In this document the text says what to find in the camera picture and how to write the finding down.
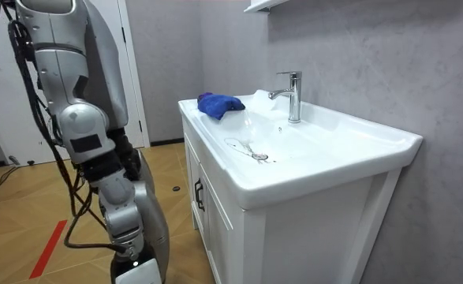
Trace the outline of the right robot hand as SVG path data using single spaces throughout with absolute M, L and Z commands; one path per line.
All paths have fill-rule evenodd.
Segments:
M 115 256 L 110 264 L 110 278 L 113 284 L 162 284 L 157 260 L 149 254 L 140 255 L 137 260 Z

